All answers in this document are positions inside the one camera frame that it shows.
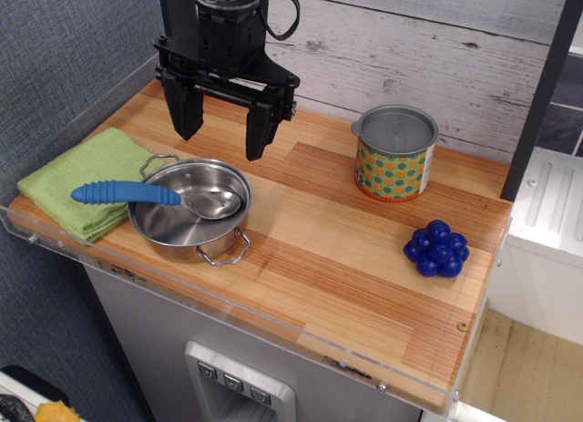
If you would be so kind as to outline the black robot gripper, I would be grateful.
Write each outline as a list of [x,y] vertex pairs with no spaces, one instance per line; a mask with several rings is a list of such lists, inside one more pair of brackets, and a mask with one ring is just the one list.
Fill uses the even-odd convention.
[[212,95],[249,108],[246,158],[262,157],[283,119],[295,113],[298,77],[271,61],[268,36],[290,37],[298,22],[274,34],[268,24],[269,0],[195,0],[197,39],[172,40],[165,31],[154,42],[159,52],[158,78],[174,129],[191,139],[203,124],[204,96]]

